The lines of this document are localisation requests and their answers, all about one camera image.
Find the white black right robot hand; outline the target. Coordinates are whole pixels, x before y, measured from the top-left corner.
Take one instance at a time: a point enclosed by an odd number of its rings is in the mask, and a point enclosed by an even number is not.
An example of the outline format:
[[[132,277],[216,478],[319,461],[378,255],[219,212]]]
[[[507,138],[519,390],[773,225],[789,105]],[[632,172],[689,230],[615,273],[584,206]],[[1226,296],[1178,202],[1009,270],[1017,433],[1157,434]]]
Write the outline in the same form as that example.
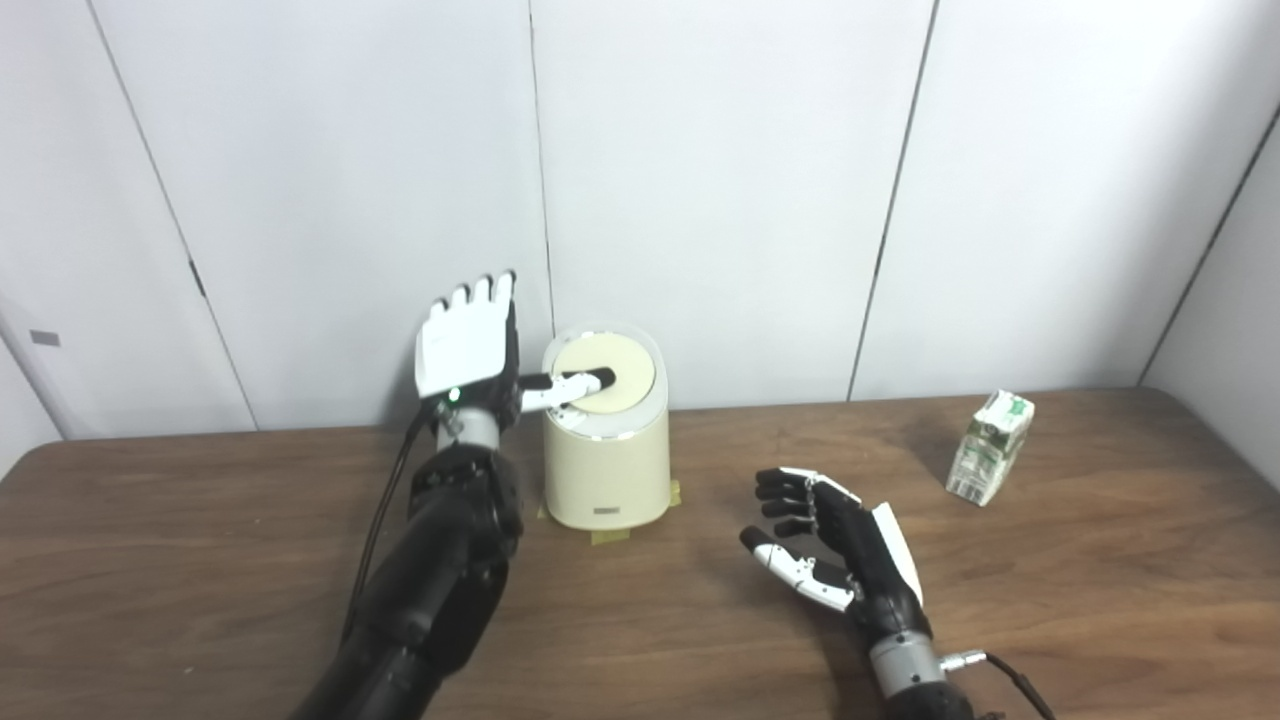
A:
[[[774,529],[746,527],[740,539],[765,570],[841,612],[865,647],[899,635],[933,638],[914,560],[888,503],[869,509],[836,480],[801,468],[759,470],[755,496]]]

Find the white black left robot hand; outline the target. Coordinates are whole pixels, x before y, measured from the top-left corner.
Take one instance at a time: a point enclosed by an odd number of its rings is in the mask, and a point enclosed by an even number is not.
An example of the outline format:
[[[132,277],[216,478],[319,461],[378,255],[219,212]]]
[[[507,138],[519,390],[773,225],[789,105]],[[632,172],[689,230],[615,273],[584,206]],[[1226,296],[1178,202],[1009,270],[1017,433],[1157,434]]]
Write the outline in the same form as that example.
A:
[[[517,275],[483,275],[431,304],[413,357],[413,379],[431,413],[476,407],[511,423],[613,387],[608,366],[524,375],[515,310]]]

